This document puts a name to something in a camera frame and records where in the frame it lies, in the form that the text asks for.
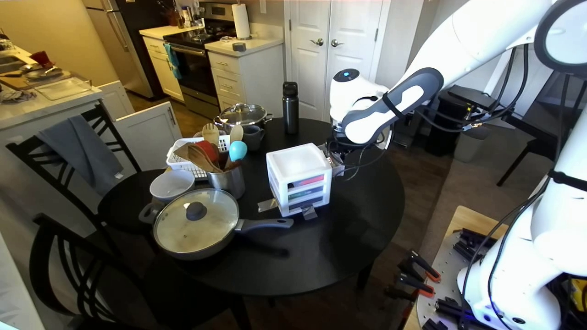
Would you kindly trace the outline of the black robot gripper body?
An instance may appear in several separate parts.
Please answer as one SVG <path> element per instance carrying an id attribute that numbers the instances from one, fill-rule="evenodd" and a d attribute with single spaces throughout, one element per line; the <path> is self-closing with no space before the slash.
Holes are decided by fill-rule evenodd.
<path id="1" fill-rule="evenodd" d="M 393 130 L 390 126 L 384 126 L 382 130 L 377 132 L 377 135 L 368 141 L 368 143 L 353 143 L 346 133 L 342 126 L 335 126 L 331 135 L 329 135 L 329 155 L 333 163 L 333 172 L 337 176 L 346 176 L 349 174 L 355 177 L 360 168 L 364 166 L 362 159 L 370 148 L 379 148 L 386 152 L 392 144 L 393 139 Z M 359 154 L 359 163 L 349 165 L 348 157 L 351 154 Z"/>

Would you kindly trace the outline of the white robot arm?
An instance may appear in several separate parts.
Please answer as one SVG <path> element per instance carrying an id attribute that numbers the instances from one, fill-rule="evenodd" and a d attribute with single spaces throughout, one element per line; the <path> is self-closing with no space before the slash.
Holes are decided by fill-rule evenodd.
<path id="1" fill-rule="evenodd" d="M 587 71 L 587 0 L 467 0 L 421 45 L 403 78 L 379 86 L 355 69 L 335 75 L 331 117 L 355 144 L 415 111 L 480 66 L 531 45 L 559 73 Z M 582 113 L 546 181 L 491 251 L 458 275 L 474 317 L 492 328 L 560 330 L 564 311 L 549 284 L 587 275 L 587 113 Z"/>

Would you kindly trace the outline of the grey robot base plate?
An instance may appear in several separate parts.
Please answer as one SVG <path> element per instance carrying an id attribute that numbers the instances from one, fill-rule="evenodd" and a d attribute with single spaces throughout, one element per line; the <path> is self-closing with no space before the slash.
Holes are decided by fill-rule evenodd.
<path id="1" fill-rule="evenodd" d="M 415 317 L 419 324 L 425 324 L 426 320 L 441 320 L 448 326 L 448 330 L 459 330 L 458 322 L 452 320 L 447 315 L 441 315 L 437 311 L 437 300 L 439 298 L 454 298 L 458 304 L 463 304 L 461 291 L 458 287 L 458 275 L 463 267 L 469 265 L 469 260 L 454 249 L 454 245 L 459 242 L 461 234 L 452 232 L 445 238 L 445 242 L 439 247 L 439 253 L 432 265 L 441 273 L 441 280 L 426 280 L 428 286 L 434 287 L 434 297 L 421 295 L 415 302 Z"/>

